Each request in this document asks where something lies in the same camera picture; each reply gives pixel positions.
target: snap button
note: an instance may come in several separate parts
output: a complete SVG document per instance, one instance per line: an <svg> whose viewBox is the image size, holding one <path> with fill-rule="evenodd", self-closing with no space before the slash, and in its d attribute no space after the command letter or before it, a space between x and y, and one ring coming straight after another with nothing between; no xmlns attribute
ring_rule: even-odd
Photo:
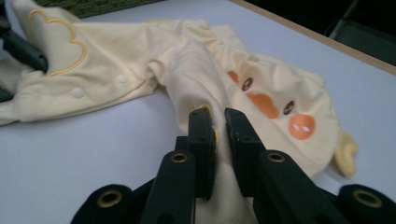
<svg viewBox="0 0 396 224"><path fill-rule="evenodd" d="M85 93L84 93L84 91L83 91L82 89L80 89L80 88L74 88L74 89L72 90L72 95L73 95L73 97L76 98L76 99L81 99L82 97L84 97Z"/></svg>
<svg viewBox="0 0 396 224"><path fill-rule="evenodd" d="M117 77L117 81L118 81L120 84L125 84L125 83L128 82L128 77L126 77L126 76L118 76L118 77Z"/></svg>

